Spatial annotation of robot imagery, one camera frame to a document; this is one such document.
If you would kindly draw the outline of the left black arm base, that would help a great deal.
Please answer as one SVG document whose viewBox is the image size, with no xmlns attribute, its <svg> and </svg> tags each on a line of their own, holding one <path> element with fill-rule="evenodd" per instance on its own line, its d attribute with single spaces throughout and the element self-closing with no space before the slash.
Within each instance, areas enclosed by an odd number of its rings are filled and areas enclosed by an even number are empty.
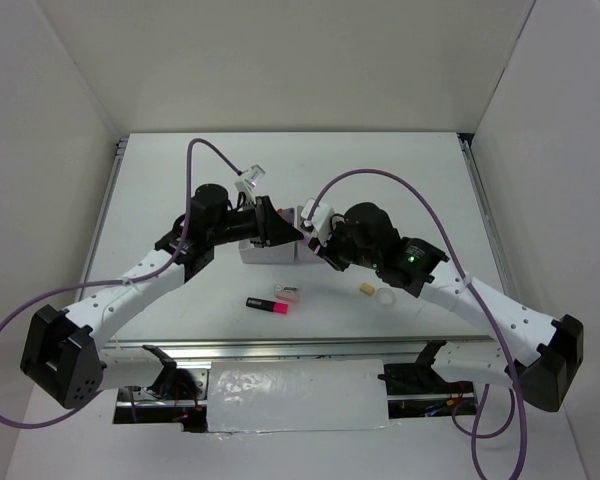
<svg viewBox="0 0 600 480">
<path fill-rule="evenodd" d="M 142 354 L 155 359 L 159 370 L 147 385 L 118 390 L 113 414 L 115 425 L 178 425 L 183 432 L 206 433 L 208 368 L 184 368 L 166 352 L 143 345 Z"/>
</svg>

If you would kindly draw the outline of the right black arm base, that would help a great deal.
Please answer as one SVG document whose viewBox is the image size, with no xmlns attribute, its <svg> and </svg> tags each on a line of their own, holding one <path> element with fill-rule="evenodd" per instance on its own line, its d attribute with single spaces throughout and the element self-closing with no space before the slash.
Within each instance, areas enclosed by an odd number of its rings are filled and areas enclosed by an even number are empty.
<svg viewBox="0 0 600 480">
<path fill-rule="evenodd" d="M 473 384 L 446 382 L 432 369 L 434 355 L 447 345 L 446 341 L 430 341 L 414 362 L 384 365 L 378 378 L 386 386 L 390 419 L 476 413 Z"/>
</svg>

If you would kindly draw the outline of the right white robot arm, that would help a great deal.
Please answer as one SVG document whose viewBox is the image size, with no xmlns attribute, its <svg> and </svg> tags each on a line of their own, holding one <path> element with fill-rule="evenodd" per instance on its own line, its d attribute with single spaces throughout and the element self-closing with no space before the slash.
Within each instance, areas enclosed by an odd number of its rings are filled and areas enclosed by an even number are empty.
<svg viewBox="0 0 600 480">
<path fill-rule="evenodd" d="M 493 339 L 497 347 L 471 359 L 471 348 L 433 343 L 425 348 L 416 379 L 428 392 L 449 382 L 520 387 L 522 399 L 546 412 L 560 409 L 584 356 L 584 326 L 571 315 L 537 312 L 468 274 L 441 249 L 403 237 L 388 214 L 364 202 L 337 214 L 320 204 L 305 212 L 316 227 L 313 250 L 337 271 L 355 265 L 384 283 L 436 305 Z"/>
</svg>

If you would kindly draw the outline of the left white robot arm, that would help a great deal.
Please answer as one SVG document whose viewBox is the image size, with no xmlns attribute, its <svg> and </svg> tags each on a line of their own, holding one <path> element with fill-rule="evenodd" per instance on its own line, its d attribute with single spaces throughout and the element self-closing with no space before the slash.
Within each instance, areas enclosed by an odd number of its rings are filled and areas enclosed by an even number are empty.
<svg viewBox="0 0 600 480">
<path fill-rule="evenodd" d="M 202 185 L 182 221 L 121 278 L 97 283 L 94 294 L 61 310 L 46 305 L 33 315 L 20 369 L 65 409 L 77 409 L 100 391 L 122 387 L 139 386 L 156 399 L 167 398 L 176 390 L 178 377 L 171 357 L 152 345 L 106 351 L 108 341 L 204 269 L 215 247 L 241 240 L 277 247 L 301 238 L 268 197 L 238 210 L 231 207 L 224 187 Z"/>
</svg>

